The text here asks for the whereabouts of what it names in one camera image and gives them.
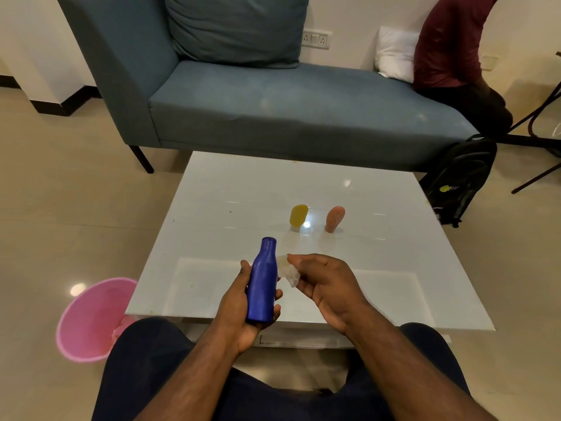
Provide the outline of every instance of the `crumpled tissue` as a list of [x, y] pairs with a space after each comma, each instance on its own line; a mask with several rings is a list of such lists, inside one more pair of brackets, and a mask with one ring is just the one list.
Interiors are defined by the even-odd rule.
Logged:
[[294, 288], [298, 284], [300, 273], [296, 267], [288, 262], [286, 255], [279, 255], [277, 257], [277, 267], [279, 269], [278, 277], [286, 278], [286, 280], [290, 283], [290, 286]]

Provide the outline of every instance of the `sofa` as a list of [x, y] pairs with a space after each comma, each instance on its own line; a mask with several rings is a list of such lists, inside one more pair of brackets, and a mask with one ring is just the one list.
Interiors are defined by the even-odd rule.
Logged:
[[58, 1], [117, 130], [148, 172], [142, 146], [428, 171], [477, 133], [454, 109], [373, 71], [179, 59], [164, 0]]

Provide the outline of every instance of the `glossy tabletop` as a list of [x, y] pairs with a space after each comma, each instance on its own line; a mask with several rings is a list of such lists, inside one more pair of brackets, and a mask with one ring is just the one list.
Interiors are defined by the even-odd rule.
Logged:
[[[292, 207], [310, 207], [294, 232]], [[346, 216], [324, 231], [331, 208]], [[249, 156], [194, 152], [127, 312], [212, 319], [261, 239], [277, 255], [323, 253], [347, 261], [371, 303], [392, 322], [494, 329], [414, 175]], [[321, 327], [311, 300], [279, 282], [278, 321]]]

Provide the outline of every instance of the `dark trousers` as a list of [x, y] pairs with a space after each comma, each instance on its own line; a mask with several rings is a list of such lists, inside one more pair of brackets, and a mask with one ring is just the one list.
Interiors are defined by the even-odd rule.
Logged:
[[[408, 323], [405, 336], [442, 373], [469, 394], [452, 351], [434, 329]], [[150, 402], [195, 345], [172, 323], [148, 318], [134, 323], [109, 354], [94, 421], [132, 421]], [[214, 412], [220, 421], [392, 419], [388, 405], [364, 366], [329, 396], [300, 398], [232, 369]]]
[[491, 89], [484, 94], [474, 85], [417, 90], [420, 95], [459, 111], [484, 137], [503, 136], [512, 126], [512, 114], [503, 97]]

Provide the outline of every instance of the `sofa seat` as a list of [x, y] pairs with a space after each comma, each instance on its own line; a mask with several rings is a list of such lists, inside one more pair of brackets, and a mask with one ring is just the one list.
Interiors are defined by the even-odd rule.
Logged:
[[149, 98], [162, 147], [424, 170], [476, 130], [410, 84], [367, 70], [180, 62]]

